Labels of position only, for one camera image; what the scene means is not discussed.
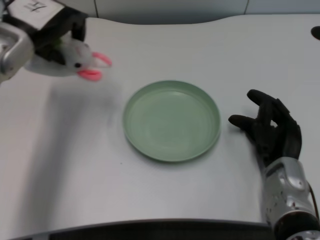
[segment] plush toy ear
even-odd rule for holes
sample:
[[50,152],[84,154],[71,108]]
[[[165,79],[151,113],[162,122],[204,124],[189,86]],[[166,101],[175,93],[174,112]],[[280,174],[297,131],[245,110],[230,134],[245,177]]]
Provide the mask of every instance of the plush toy ear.
[[93,52],[93,66],[97,68],[106,68],[108,66],[112,65],[112,61],[110,58],[108,58],[106,55],[99,53],[99,52]]
[[78,75],[88,81],[98,82],[102,78],[102,73],[98,70],[82,70],[77,72]]

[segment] white paper label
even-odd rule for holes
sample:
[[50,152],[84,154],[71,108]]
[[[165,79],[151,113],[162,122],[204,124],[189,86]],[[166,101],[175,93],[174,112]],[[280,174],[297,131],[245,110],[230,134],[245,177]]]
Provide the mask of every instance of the white paper label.
[[64,6],[52,0],[15,0],[8,7],[10,14],[40,30]]

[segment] pink bunny ear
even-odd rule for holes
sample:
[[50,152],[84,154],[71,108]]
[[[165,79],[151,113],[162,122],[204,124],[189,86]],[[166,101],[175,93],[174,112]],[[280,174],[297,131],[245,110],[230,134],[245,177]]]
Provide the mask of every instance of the pink bunny ear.
[[97,59],[102,60],[103,62],[105,62],[105,63],[108,64],[109,66],[112,65],[111,59],[108,58],[106,55],[100,53],[100,52],[93,52],[93,53],[92,53],[92,56],[93,56],[94,58],[97,58]]
[[98,82],[102,78],[102,73],[98,70],[82,70],[77,72],[78,75],[84,79],[92,82]]

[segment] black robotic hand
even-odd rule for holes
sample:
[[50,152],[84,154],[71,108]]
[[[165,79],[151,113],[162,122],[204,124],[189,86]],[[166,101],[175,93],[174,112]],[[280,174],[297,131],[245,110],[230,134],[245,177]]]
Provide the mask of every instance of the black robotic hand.
[[247,96],[259,105],[256,119],[232,115],[229,122],[247,133],[265,167],[281,157],[298,160],[302,146],[301,130],[289,110],[279,99],[258,90],[250,90]]

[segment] robotic wrist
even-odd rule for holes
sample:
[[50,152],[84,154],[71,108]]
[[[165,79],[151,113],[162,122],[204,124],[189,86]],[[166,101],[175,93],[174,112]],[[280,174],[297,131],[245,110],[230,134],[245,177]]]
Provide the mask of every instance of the robotic wrist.
[[297,159],[278,158],[266,168],[264,176],[265,216],[277,239],[291,240],[296,233],[320,231],[309,200],[309,184]]

